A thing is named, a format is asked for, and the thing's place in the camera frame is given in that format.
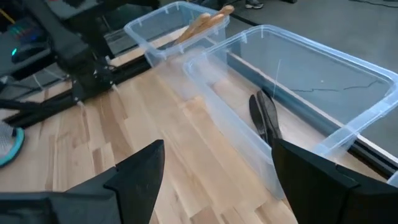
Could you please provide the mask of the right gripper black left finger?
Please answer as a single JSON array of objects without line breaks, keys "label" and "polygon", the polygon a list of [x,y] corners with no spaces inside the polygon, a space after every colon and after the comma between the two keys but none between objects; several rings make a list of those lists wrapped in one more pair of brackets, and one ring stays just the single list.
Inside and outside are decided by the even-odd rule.
[{"label": "right gripper black left finger", "polygon": [[164,175],[157,139],[65,192],[1,194],[1,223],[149,223]]}]

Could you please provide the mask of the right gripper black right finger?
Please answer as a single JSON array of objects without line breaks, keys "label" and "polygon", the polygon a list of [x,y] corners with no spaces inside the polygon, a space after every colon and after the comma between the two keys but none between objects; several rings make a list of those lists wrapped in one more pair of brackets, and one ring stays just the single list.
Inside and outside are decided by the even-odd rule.
[{"label": "right gripper black right finger", "polygon": [[299,223],[397,224],[397,187],[283,139],[272,160]]}]

